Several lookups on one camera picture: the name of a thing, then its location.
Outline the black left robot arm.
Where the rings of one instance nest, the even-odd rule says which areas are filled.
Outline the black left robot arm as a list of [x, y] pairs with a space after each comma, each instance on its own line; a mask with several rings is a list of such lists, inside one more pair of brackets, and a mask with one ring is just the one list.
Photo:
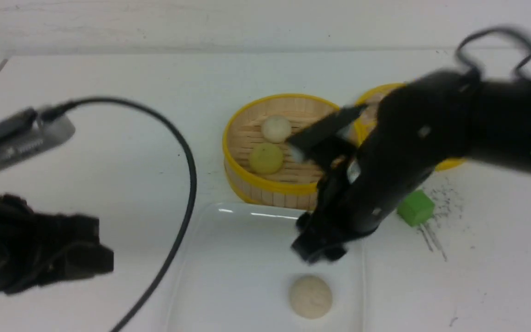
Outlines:
[[99, 231], [97, 217], [39, 213], [21, 197], [1, 195], [0, 293], [111, 273], [114, 252], [100, 242]]

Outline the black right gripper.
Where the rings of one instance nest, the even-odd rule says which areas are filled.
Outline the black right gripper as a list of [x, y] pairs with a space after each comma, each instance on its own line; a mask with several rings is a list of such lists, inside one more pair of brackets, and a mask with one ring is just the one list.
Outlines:
[[346, 244], [373, 233], [435, 170], [437, 107], [430, 97], [394, 92], [378, 104], [377, 124], [360, 147], [348, 140], [367, 105], [344, 107], [286, 140], [299, 163], [333, 163], [318, 186], [314, 212], [296, 221], [291, 249], [308, 265], [336, 262]]

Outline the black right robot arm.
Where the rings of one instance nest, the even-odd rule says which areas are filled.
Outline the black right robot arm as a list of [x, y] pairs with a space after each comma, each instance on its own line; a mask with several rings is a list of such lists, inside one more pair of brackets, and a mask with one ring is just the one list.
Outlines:
[[365, 238], [446, 159], [531, 174], [531, 81], [482, 81], [437, 70], [392, 90], [356, 146], [341, 135], [367, 104], [344, 107], [287, 144], [323, 170], [316, 208], [298, 218], [291, 248], [306, 263], [335, 262]]

